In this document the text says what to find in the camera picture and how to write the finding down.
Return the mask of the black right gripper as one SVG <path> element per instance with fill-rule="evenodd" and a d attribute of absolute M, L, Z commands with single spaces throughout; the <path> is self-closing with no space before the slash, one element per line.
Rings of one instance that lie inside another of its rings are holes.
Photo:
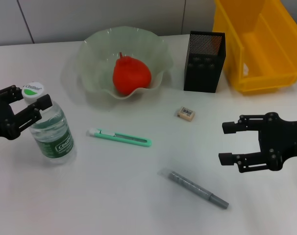
<path fill-rule="evenodd" d="M 265 115 L 240 115 L 237 123 L 223 122 L 223 132 L 259 131 L 261 152 L 220 153 L 221 165 L 237 165 L 240 173 L 269 169 L 279 171 L 286 160 L 297 157 L 297 121 L 286 121 L 272 112 Z"/>

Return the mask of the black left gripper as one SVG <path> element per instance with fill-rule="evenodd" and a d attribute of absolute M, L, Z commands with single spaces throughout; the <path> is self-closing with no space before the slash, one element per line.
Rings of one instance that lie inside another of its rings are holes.
<path fill-rule="evenodd" d="M 20 134 L 42 118 L 40 111 L 52 106 L 51 98 L 47 94 L 14 116 L 10 103 L 22 98 L 22 90 L 15 85 L 0 90 L 0 137 L 14 140 L 16 134 Z"/>

